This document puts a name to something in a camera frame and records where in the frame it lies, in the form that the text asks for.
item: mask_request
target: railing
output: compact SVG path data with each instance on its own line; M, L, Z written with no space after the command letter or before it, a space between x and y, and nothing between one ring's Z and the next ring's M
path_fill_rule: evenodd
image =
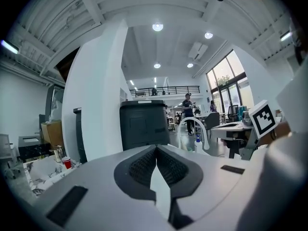
M132 97L147 97L147 96L161 96L186 93L194 94L200 93L200 86L178 86L178 87L157 87L157 88L142 88L138 90L130 90Z

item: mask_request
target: ceiling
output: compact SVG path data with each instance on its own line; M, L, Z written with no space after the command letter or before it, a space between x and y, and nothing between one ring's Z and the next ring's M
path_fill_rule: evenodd
M118 13L125 13L132 27L122 61L127 79L200 74L226 40L263 65L293 50L290 40L279 40L289 30L289 14L278 0L32 0L6 38L20 53L3 50L0 67L45 85L64 85L55 66L98 37ZM157 22L164 24L158 33L152 30ZM206 31L214 33L211 40L205 40ZM188 69L194 42L208 49ZM155 62L162 67L154 69Z
M208 46L201 59L196 61L188 56L195 42ZM204 31L178 25L164 25L159 32L154 31L152 25L130 27L123 51L123 73L127 79L178 74L192 76L224 42L216 35L206 39ZM161 67L154 68L155 63L160 63Z

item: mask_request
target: black rubber pad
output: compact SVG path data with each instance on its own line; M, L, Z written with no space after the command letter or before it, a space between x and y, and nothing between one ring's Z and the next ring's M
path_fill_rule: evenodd
M63 227L87 191L87 188L74 186L51 210L47 218L60 227Z

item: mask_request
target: red cup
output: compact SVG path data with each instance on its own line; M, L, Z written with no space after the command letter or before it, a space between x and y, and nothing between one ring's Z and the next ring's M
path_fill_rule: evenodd
M65 156L64 158L62 158L62 162L64 163L65 167L67 169L72 167L72 163L71 163L71 158L68 156Z

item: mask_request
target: tree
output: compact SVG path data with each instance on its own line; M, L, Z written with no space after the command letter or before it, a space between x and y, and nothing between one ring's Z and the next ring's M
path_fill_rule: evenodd
M215 81L216 87L220 86L222 84L225 84L228 80L230 80L230 76L229 75L222 76L221 78L218 78L217 82Z

